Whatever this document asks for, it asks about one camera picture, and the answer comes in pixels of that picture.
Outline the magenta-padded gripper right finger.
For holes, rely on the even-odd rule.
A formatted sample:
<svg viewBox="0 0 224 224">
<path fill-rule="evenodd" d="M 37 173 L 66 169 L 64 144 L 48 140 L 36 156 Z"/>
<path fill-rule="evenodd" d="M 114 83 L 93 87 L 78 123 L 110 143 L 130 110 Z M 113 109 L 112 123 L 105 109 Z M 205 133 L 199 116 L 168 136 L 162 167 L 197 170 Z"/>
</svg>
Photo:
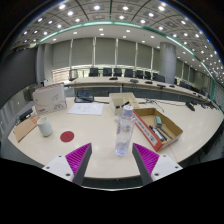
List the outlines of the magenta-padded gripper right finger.
<svg viewBox="0 0 224 224">
<path fill-rule="evenodd" d="M 182 169 L 167 154 L 158 155 L 137 143 L 134 143 L 132 146 L 132 154 L 137 163 L 143 185 L 152 183 Z"/>
</svg>

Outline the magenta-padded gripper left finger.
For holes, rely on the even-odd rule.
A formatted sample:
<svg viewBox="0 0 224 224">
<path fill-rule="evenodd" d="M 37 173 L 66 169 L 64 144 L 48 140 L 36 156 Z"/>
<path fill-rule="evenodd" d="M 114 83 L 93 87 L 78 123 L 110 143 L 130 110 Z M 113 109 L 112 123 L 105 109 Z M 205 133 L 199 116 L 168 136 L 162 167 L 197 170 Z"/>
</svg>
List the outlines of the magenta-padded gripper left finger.
<svg viewBox="0 0 224 224">
<path fill-rule="evenodd" d="M 85 144 L 69 154 L 57 156 L 43 170 L 65 180 L 81 185 L 92 154 L 92 144 Z"/>
</svg>

